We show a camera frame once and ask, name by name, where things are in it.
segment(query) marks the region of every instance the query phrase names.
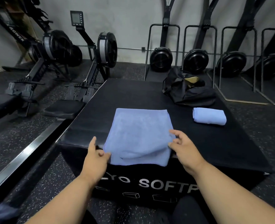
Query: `black duffel bag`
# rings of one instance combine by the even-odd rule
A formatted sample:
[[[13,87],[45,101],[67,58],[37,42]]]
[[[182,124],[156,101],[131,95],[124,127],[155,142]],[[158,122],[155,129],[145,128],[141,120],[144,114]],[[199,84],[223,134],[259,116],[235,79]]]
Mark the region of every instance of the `black duffel bag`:
[[[214,103],[216,94],[205,81],[178,67],[173,67],[163,81],[162,92],[168,95],[176,105],[202,107]]]

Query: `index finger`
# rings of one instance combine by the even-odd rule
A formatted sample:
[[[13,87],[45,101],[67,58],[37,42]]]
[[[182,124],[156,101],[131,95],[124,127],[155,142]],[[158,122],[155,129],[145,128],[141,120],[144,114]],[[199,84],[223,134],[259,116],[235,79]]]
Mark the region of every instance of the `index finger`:
[[[90,151],[96,151],[96,137],[95,136],[92,138],[92,140],[89,143],[89,148],[88,148],[87,152],[90,152]]]
[[[188,136],[185,133],[183,133],[182,131],[169,130],[169,132],[176,135],[177,137],[179,137],[182,141],[189,139]]]

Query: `person's right arm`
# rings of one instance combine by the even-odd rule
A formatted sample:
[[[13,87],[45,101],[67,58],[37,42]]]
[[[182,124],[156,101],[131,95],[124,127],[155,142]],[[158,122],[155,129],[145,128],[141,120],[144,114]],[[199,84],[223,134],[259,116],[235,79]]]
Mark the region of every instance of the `person's right arm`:
[[[275,224],[275,209],[204,160],[193,142],[181,131],[169,143],[184,169],[197,182],[218,224]]]

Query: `person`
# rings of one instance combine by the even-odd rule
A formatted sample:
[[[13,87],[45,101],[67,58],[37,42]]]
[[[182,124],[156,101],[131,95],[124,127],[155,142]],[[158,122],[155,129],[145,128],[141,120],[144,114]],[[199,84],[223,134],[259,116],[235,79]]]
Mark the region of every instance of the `person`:
[[[170,133],[177,138],[169,143],[169,147],[176,152],[184,169],[194,177],[218,224],[275,224],[272,206],[208,163],[183,132],[170,130]],[[96,137],[93,137],[80,175],[26,224],[81,223],[91,192],[104,175],[110,158],[110,153],[96,150],[95,144]]]

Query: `finger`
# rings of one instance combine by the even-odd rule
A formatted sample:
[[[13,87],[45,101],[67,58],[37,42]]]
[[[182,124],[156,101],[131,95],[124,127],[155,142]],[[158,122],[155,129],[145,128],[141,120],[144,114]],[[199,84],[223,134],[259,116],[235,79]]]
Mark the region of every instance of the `finger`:
[[[182,131],[169,130],[169,132],[176,135],[177,137],[179,137],[182,141],[189,140],[188,136],[185,133],[183,133]]]
[[[104,155],[104,151],[103,151],[102,149],[96,150],[96,153],[97,153],[99,156],[103,156],[103,155]]]
[[[175,139],[173,139],[173,143],[177,143],[177,144],[181,145],[182,141],[179,138],[175,138]]]
[[[174,142],[169,142],[168,143],[169,147],[174,150],[176,153],[181,149],[181,145],[174,143]]]
[[[110,152],[106,152],[103,157],[106,159],[106,161],[108,162],[109,158],[111,156],[111,153]]]
[[[92,151],[95,151],[96,150],[96,137],[94,136],[89,144],[89,148],[88,148],[88,152],[92,152]]]

